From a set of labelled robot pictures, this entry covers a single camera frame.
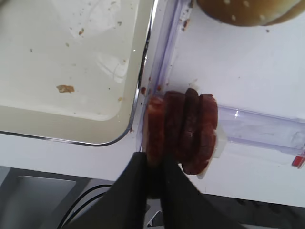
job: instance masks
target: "white surface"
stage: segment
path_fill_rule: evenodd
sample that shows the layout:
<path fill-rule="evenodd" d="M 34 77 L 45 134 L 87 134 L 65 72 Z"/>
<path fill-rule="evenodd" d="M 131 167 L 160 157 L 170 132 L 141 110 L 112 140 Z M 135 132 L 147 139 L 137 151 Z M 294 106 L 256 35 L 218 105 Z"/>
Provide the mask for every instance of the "white surface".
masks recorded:
<path fill-rule="evenodd" d="M 0 112 L 3 120 L 16 120 L 0 122 L 0 129 L 94 144 L 120 136 L 129 122 L 152 2 L 1 4 Z M 75 92 L 59 93 L 63 84 Z M 91 134 L 82 126 L 99 130 L 92 127 Z M 111 127 L 115 134 L 103 134 Z"/>
<path fill-rule="evenodd" d="M 203 47 L 201 47 L 203 43 L 201 41 L 205 34 L 204 28 L 206 28 L 202 20 L 209 19 L 195 8 L 190 25 L 184 33 L 184 35 L 190 35 L 190 37 L 185 42 L 183 42 L 182 37 L 180 43 L 183 51 L 186 51 L 185 45 L 191 47 L 198 59 L 190 56 L 190 52 L 186 52 L 184 53 L 187 54 L 184 57 L 184 61 L 182 58 L 178 58 L 175 65 L 175 67 L 180 66 L 180 74 L 184 74 L 189 81 L 200 77 L 204 73 L 202 72 L 204 66 L 202 63 L 204 61 L 200 59 L 202 56 L 198 51 L 203 51 Z M 276 27 L 269 28 L 270 33 L 267 35 L 272 34 L 273 28 L 275 29 Z M 265 29 L 265 27 L 259 27 L 255 30 L 261 30 L 264 34 L 266 33 Z M 262 100 L 261 97 L 255 97 L 251 93 L 244 93 L 246 89 L 239 91 L 240 93 L 235 91 L 241 89 L 242 85 L 244 85 L 244 87 L 250 87 L 246 91 L 251 92 L 253 90 L 251 85 L 256 85 L 256 80 L 261 80 L 261 78 L 250 79 L 246 77 L 243 80 L 240 79 L 240 82 L 236 78 L 234 84 L 233 82 L 231 83 L 229 78 L 226 78 L 227 75 L 220 77 L 221 75 L 218 75 L 213 78 L 213 76 L 209 77 L 204 74 L 204 79 L 202 79 L 205 80 L 205 91 L 216 92 L 216 97 L 219 101 L 229 101 L 231 103 L 228 105 L 239 106 L 240 100 L 234 100 L 238 97 L 238 94 L 243 101 L 250 100 L 255 110 L 272 114 L 279 114 L 282 110 L 283 116 L 295 114 L 295 110 L 280 109 L 280 105 L 284 105 L 284 102 L 277 100 L 282 96 L 283 82 L 288 81 L 284 74 L 279 75 L 276 80 L 270 79 L 270 81 L 274 80 L 272 85 L 273 88 L 277 89 L 272 90 L 272 92 L 277 92 L 278 94 L 271 94 L 266 100 L 271 101 L 274 106 L 268 106 L 268 103 Z M 295 88 L 287 85 L 285 89 L 285 94 L 293 97 Z M 123 140 L 114 145 L 95 148 L 0 135 L 0 164 L 9 167 L 116 180 L 136 149 L 136 127 L 142 108 L 140 104 L 138 105 L 137 116 L 133 125 L 135 131 L 129 133 Z M 285 105 L 291 109 L 296 109 L 292 104 Z M 190 176 L 190 179 L 203 193 L 305 207 L 305 184 L 302 182 L 305 170 L 291 167 L 290 164 L 293 158 L 277 151 L 227 144 L 221 158 L 212 160 L 203 180 L 199 180 L 196 176 Z"/>

